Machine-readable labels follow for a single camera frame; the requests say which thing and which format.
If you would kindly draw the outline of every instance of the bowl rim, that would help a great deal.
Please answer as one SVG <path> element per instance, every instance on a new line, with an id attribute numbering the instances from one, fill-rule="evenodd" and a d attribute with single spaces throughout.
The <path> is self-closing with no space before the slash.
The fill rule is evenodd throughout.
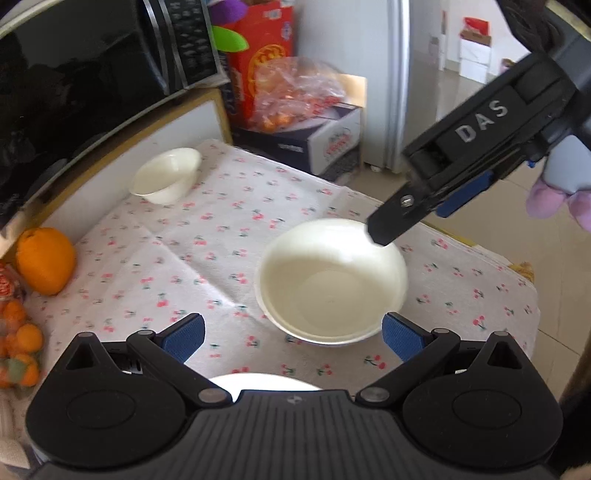
<path id="1" fill-rule="evenodd" d="M 305 338 L 303 335 L 301 335 L 299 333 L 295 333 L 295 331 L 291 330 L 288 326 L 286 326 L 286 325 L 280 323 L 278 320 L 276 320 L 273 317 L 273 315 L 271 314 L 271 312 L 269 311 L 269 308 L 267 308 L 267 305 L 265 304 L 265 302 L 263 301 L 263 296 L 262 296 L 262 291 L 261 291 L 262 266 L 263 266 L 263 263 L 265 261 L 265 258 L 270 254 L 270 252 L 272 251 L 273 247 L 275 247 L 275 245 L 277 244 L 278 240 L 281 237 L 283 237 L 285 234 L 291 232 L 292 230 L 298 228 L 299 226 L 308 225 L 310 223 L 316 223 L 316 222 L 325 222 L 326 220 L 328 220 L 330 223 L 334 223 L 334 224 L 336 224 L 335 223 L 336 220 L 340 220 L 340 223 L 342 223 L 342 224 L 350 224 L 350 225 L 352 225 L 352 224 L 361 224 L 361 225 L 365 225 L 365 222 L 360 222 L 358 220 L 352 220 L 352 219 L 347 219 L 347 218 L 318 218 L 318 219 L 312 219 L 312 220 L 308 220 L 308 221 L 305 221 L 303 223 L 300 223 L 299 225 L 296 225 L 292 229 L 287 230 L 286 232 L 283 232 L 278 237 L 275 237 L 270 243 L 268 243 L 265 246 L 260 259 L 256 263 L 255 277 L 254 277 L 255 298 L 256 298 L 256 302 L 258 303 L 259 308 L 263 311 L 263 313 L 265 314 L 265 316 L 267 317 L 267 319 L 270 320 L 271 323 L 273 323 L 273 325 L 275 325 L 277 328 L 279 328 L 283 332 L 287 333 L 288 335 L 291 335 L 291 336 L 293 336 L 293 337 L 295 337 L 295 338 L 297 338 L 299 340 L 303 340 L 303 341 L 308 342 L 308 343 L 313 343 L 315 345 L 325 345 L 325 346 L 351 345 L 353 343 L 362 342 L 363 340 L 367 340 L 368 338 L 373 337 L 374 335 L 378 334 L 382 330 L 382 321 L 380 321 L 374 329 L 372 329 L 372 330 L 370 330 L 368 332 L 365 332 L 363 335 L 359 335 L 359 336 L 356 336 L 356 337 L 351 338 L 351 339 L 347 339 L 347 340 L 336 340 L 336 341 L 310 339 L 310 338 Z M 406 301 L 406 296 L 407 296 L 407 293 L 408 293 L 408 268 L 407 268 L 407 265 L 406 265 L 406 261 L 404 261 L 404 257 L 402 256 L 402 253 L 400 252 L 400 249 L 394 243 L 391 243 L 389 245 L 392 245 L 396 249 L 398 255 L 402 259 L 402 264 L 404 266 L 403 275 L 404 275 L 404 277 L 406 279 L 406 282 L 405 282 L 405 291 L 404 291 L 404 294 L 402 295 L 402 304 L 399 307 L 399 309 L 400 309 L 400 308 L 402 308 L 402 305 Z"/>
<path id="2" fill-rule="evenodd" d="M 174 155 L 179 155 L 179 154 L 188 154 L 189 155 L 188 160 L 192 160 L 193 164 L 190 166 L 190 168 L 187 170 L 187 172 L 197 171 L 197 169 L 199 168 L 199 164 L 201 163 L 201 160 L 202 160 L 201 153 L 199 152 L 199 150 L 197 150 L 195 148 L 190 148 L 190 147 L 180 147 L 180 148 L 173 148 L 172 150 L 166 150 L 162 153 L 159 153 L 155 157 L 150 158 L 146 163 L 144 163 L 140 168 L 137 169 L 137 171 L 134 173 L 133 178 L 131 179 L 131 185 L 129 187 L 129 192 L 132 195 L 144 197 L 147 195 L 153 195 L 154 193 L 164 192 L 165 190 L 167 190 L 171 187 L 174 187 L 176 184 L 181 182 L 183 180 L 183 176 L 180 176 L 174 182 L 166 185 L 162 189 L 154 190 L 152 192 L 146 192 L 146 193 L 139 193 L 137 191 L 136 185 L 135 185 L 135 181 L 136 181 L 138 175 L 140 174 L 140 172 L 147 170 L 151 165 L 154 165 L 154 164 L 158 163 L 159 161 L 162 161 L 164 158 L 171 157 Z"/>

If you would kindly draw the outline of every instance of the white box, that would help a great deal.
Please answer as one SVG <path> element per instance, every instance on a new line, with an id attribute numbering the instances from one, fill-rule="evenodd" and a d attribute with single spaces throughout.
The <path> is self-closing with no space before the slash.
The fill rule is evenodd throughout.
<path id="1" fill-rule="evenodd" d="M 460 39 L 460 58 L 488 65 L 491 62 L 492 49 L 475 41 Z"/>
<path id="2" fill-rule="evenodd" d="M 466 59 L 460 60 L 460 76 L 475 82 L 486 83 L 488 65 Z"/>

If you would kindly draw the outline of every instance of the microwave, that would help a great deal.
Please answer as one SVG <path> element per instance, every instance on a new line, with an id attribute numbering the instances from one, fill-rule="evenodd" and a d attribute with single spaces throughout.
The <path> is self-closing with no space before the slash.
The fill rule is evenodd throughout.
<path id="1" fill-rule="evenodd" d="M 224 78 L 201 0 L 46 0 L 6 22 L 0 229 L 108 136 Z"/>

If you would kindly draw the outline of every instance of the white bowl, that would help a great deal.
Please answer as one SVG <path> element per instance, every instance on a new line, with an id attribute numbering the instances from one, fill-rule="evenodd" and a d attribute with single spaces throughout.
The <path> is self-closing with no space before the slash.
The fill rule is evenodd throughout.
<path id="1" fill-rule="evenodd" d="M 404 303 L 404 259 L 380 247 L 354 220 L 298 225 L 265 249 L 255 276 L 256 299 L 281 330 L 324 345 L 366 339 Z"/>
<path id="2" fill-rule="evenodd" d="M 200 165 L 201 154 L 194 148 L 168 150 L 135 173 L 129 191 L 158 205 L 178 202 L 195 183 Z"/>

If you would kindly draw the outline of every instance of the refrigerator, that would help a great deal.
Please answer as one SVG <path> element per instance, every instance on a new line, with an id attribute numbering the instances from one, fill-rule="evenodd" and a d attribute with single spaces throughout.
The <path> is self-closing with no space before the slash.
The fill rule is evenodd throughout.
<path id="1" fill-rule="evenodd" d="M 436 120 L 442 0 L 297 0 L 297 54 L 367 78 L 362 159 L 404 170 Z"/>

